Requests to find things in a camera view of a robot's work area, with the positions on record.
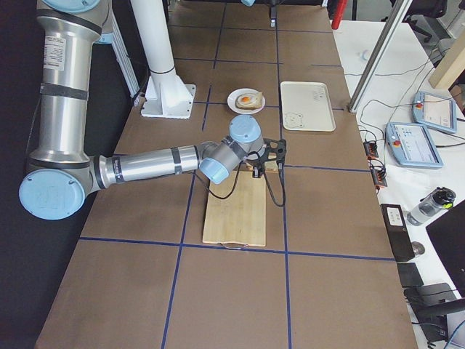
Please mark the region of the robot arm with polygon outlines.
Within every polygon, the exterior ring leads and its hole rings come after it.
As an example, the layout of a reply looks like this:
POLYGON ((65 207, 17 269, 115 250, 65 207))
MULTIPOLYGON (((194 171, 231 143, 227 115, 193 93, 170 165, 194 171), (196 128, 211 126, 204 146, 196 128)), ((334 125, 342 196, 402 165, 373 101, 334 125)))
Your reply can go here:
POLYGON ((115 184, 200 170, 221 183, 242 163, 261 172, 270 152, 253 116, 236 116, 219 142, 125 156, 89 156, 85 142, 100 128, 88 121, 92 50, 115 29, 110 1, 39 1, 36 18, 45 32, 40 87, 39 143, 28 156, 19 187, 23 208, 43 220, 76 213, 86 197, 115 184))
MULTIPOLYGON (((243 5, 247 7, 251 7, 256 3, 256 0, 240 0, 240 3, 242 3, 243 5)), ((268 6, 270 23, 274 25, 277 19, 278 1, 277 0, 264 0, 262 1, 262 3, 268 6)))

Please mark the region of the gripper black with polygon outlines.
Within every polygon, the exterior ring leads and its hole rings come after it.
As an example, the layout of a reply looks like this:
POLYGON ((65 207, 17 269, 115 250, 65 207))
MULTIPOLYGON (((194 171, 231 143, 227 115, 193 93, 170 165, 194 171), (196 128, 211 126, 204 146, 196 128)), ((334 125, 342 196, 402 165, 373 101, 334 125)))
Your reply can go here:
POLYGON ((251 151, 246 157, 246 163, 250 166, 252 171, 252 177, 257 179, 262 177, 262 169, 265 168, 265 163, 268 161, 268 155, 266 150, 251 151))
POLYGON ((270 20, 271 21, 276 21, 277 17, 277 0, 270 0, 270 20))

